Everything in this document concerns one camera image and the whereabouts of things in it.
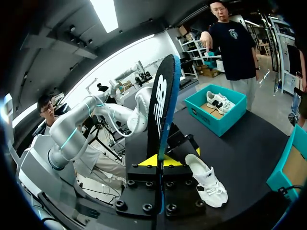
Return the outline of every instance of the white sneaker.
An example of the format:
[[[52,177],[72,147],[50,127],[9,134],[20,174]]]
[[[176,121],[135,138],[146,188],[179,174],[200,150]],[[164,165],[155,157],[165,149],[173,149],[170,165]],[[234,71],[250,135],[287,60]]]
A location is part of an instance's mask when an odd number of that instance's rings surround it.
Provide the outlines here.
[[[198,181],[204,191],[197,191],[201,199],[212,207],[221,207],[228,200],[225,187],[214,174],[213,167],[209,167],[194,154],[186,156],[186,163],[193,172],[193,177]]]
[[[219,94],[214,94],[211,91],[207,92],[207,106],[219,111],[219,114],[225,115],[231,110],[235,104],[227,99],[227,97]]]

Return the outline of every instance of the gray pants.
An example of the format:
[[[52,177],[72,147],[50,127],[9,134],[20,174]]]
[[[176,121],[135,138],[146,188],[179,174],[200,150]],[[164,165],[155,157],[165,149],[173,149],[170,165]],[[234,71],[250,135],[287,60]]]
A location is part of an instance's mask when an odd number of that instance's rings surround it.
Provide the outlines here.
[[[232,90],[245,94],[248,100],[247,110],[251,111],[251,106],[255,99],[257,88],[256,77],[241,80],[230,80]]]
[[[114,176],[112,178],[108,178],[104,172],[113,174]],[[125,166],[105,156],[104,154],[100,154],[89,178],[110,186],[116,190],[121,190],[121,185],[123,182],[121,178],[118,177],[126,178]]]

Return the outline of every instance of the shoelace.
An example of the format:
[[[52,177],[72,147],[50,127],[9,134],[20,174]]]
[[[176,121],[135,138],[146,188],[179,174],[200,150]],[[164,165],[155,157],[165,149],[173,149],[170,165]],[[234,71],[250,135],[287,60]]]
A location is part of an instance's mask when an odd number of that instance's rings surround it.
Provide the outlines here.
[[[228,109],[230,105],[230,101],[227,99],[227,97],[221,95],[220,93],[218,95],[223,99],[224,106]]]
[[[226,190],[224,188],[219,186],[218,182],[216,182],[214,185],[210,185],[210,186],[204,186],[201,183],[200,183],[200,185],[206,190],[208,195],[212,195],[212,194],[219,195],[221,193],[225,193],[226,192]]]

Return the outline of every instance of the man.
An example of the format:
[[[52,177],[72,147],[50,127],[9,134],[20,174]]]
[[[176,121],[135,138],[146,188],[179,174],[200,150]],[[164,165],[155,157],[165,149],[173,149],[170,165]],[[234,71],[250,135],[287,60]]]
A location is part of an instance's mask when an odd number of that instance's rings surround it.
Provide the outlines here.
[[[98,87],[98,91],[102,91],[102,92],[105,92],[109,89],[109,87],[107,87],[105,85],[101,85],[101,83],[98,83],[97,87]],[[115,98],[112,98],[110,96],[107,98],[107,100],[105,102],[109,103],[109,104],[117,104]]]
[[[40,116],[46,119],[47,127],[44,135],[50,135],[50,128],[58,118],[54,115],[50,97],[47,95],[41,96],[37,101],[37,109]],[[87,147],[80,159],[75,160],[73,165],[80,175],[106,184],[116,190],[121,189],[122,181],[110,179],[104,172],[111,173],[116,177],[126,177],[126,169],[123,165],[105,156],[91,145]]]
[[[306,62],[305,55],[307,54],[305,41],[299,39],[298,36],[295,38],[295,45],[299,49],[302,67],[302,78],[303,78],[303,95],[301,104],[299,105],[298,111],[300,113],[300,118],[298,120],[298,125],[303,127],[307,119],[307,80],[306,80]]]
[[[209,6],[218,22],[209,28],[209,32],[202,32],[200,40],[207,51],[220,48],[226,78],[233,90],[247,96],[247,109],[251,110],[259,79],[256,45],[240,23],[229,20],[224,3],[212,0]]]

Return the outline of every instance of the yellow triangle marker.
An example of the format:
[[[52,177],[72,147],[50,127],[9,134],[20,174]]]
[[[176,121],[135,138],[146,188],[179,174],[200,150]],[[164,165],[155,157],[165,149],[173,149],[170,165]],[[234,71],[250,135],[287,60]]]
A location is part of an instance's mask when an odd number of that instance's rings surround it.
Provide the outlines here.
[[[200,148],[196,149],[197,154],[200,156],[201,155],[201,150]],[[144,160],[143,162],[139,163],[139,166],[147,166],[147,165],[152,165],[152,166],[157,166],[158,163],[158,154],[153,155],[152,157]],[[168,166],[168,165],[174,165],[174,166],[180,166],[182,165],[180,162],[170,158],[169,156],[164,156],[164,161],[163,165]]]

